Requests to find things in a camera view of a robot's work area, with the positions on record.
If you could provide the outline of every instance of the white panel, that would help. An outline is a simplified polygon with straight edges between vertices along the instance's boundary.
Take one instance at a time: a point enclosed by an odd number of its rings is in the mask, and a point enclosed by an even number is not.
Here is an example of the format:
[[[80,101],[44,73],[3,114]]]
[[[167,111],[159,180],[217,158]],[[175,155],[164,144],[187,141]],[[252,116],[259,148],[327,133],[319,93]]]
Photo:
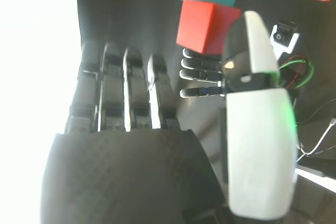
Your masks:
[[[252,73],[279,73],[269,34],[260,15],[251,10],[244,15]]]
[[[239,216],[271,220],[291,204],[296,126],[285,89],[227,95],[229,206]]]

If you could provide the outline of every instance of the back of robotic hand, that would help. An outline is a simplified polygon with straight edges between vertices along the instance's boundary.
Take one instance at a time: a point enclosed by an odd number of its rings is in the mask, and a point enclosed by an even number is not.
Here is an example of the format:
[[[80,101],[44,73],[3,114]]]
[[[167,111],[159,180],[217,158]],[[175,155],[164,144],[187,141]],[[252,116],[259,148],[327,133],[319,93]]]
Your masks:
[[[258,220],[283,217],[296,181],[296,125],[289,95],[278,88],[277,59],[261,17],[248,11],[238,18],[221,56],[188,49],[183,55],[181,78],[218,85],[181,90],[181,97],[226,100],[231,211]]]

